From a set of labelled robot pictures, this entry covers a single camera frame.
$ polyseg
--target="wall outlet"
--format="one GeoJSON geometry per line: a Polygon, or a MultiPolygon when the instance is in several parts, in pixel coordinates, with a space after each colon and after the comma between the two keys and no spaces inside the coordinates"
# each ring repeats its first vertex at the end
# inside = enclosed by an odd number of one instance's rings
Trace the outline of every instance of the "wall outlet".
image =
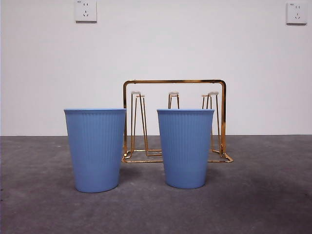
{"type": "Polygon", "coordinates": [[[76,0],[75,1],[75,20],[76,22],[96,22],[98,4],[95,0],[76,0]]]}
{"type": "Polygon", "coordinates": [[[308,23],[308,3],[288,2],[287,3],[287,24],[307,24],[308,23]]]}

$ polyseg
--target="gray carpet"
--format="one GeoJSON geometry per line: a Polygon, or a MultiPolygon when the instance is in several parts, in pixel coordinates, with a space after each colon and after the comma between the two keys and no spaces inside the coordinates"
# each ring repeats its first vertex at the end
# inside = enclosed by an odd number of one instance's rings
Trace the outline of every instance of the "gray carpet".
{"type": "Polygon", "coordinates": [[[117,188],[85,194],[74,188],[66,137],[2,137],[1,233],[311,233],[312,136],[227,142],[234,162],[207,164],[199,189],[166,185],[160,163],[123,163],[117,188]]]}

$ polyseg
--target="gold metal rack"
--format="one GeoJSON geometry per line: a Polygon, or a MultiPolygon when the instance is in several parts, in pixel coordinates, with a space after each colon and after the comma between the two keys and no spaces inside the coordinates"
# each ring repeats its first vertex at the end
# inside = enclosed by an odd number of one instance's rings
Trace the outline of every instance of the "gold metal rack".
{"type": "Polygon", "coordinates": [[[145,152],[147,157],[150,156],[161,156],[161,150],[151,150],[148,147],[148,138],[147,138],[147,124],[146,124],[146,110],[145,110],[145,95],[142,95],[140,91],[132,91],[131,92],[131,149],[128,151],[130,158],[133,156],[133,152],[145,152]],[[133,111],[133,101],[135,96],[135,109],[133,111]],[[136,140],[136,122],[137,122],[137,99],[139,99],[140,109],[141,109],[141,117],[142,117],[142,127],[143,127],[143,136],[144,136],[144,150],[135,149],[135,140],[136,140]]]}
{"type": "MultiPolygon", "coordinates": [[[[219,92],[217,91],[213,91],[208,93],[207,95],[202,95],[203,97],[203,105],[202,105],[202,109],[204,109],[204,105],[205,105],[205,98],[207,98],[207,105],[206,105],[206,109],[208,109],[208,105],[209,105],[209,98],[210,98],[210,109],[213,108],[213,96],[215,96],[215,105],[216,105],[216,120],[217,120],[217,128],[218,128],[218,148],[219,148],[219,154],[220,154],[220,148],[221,148],[221,142],[220,142],[220,125],[219,125],[219,107],[218,107],[218,94],[219,92]]],[[[213,134],[213,128],[211,128],[211,151],[212,152],[218,152],[215,150],[215,144],[214,144],[214,134],[213,134]]]]}
{"type": "Polygon", "coordinates": [[[171,109],[173,97],[176,97],[177,108],[180,109],[180,98],[179,98],[179,92],[178,91],[173,91],[173,92],[170,92],[168,94],[168,109],[171,109]]]}
{"type": "MultiPolygon", "coordinates": [[[[219,151],[212,150],[212,152],[218,153],[221,158],[225,160],[208,160],[208,162],[215,162],[215,163],[223,163],[223,162],[233,162],[233,159],[227,155],[226,153],[226,137],[225,137],[225,115],[226,115],[226,84],[223,80],[220,79],[177,79],[177,80],[128,80],[123,84],[123,107],[127,109],[127,85],[128,84],[173,84],[173,83],[218,83],[222,86],[222,104],[221,104],[221,134],[220,134],[220,146],[219,151]]],[[[133,156],[133,152],[145,152],[147,156],[148,152],[161,152],[161,149],[149,149],[147,143],[147,131],[146,131],[146,115],[145,115],[145,103],[143,104],[144,108],[144,120],[142,120],[145,124],[143,124],[143,134],[144,134],[144,143],[145,143],[145,150],[136,150],[131,145],[131,150],[127,148],[127,117],[125,120],[125,130],[124,130],[124,155],[122,158],[122,162],[126,163],[151,163],[151,162],[163,162],[162,160],[131,160],[133,156]]],[[[159,156],[161,154],[152,154],[150,156],[159,156]]]]}

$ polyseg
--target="ribbed cup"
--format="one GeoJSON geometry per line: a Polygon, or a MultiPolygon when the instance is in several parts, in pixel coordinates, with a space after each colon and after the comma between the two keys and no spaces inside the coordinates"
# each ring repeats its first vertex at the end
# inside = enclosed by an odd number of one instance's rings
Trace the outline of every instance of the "ribbed cup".
{"type": "Polygon", "coordinates": [[[157,110],[166,183],[182,189],[205,184],[214,110],[157,110]]]}
{"type": "Polygon", "coordinates": [[[126,109],[65,109],[75,186],[98,193],[118,185],[126,109]]]}

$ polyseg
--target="cup rim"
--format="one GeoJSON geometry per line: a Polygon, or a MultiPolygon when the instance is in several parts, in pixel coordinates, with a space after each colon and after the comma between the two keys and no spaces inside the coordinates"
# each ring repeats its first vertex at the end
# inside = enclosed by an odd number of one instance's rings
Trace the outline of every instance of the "cup rim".
{"type": "Polygon", "coordinates": [[[118,111],[126,110],[125,108],[66,108],[64,111],[118,111]]]}
{"type": "Polygon", "coordinates": [[[214,109],[157,109],[157,111],[190,111],[190,112],[196,112],[196,111],[215,111],[214,109]]]}

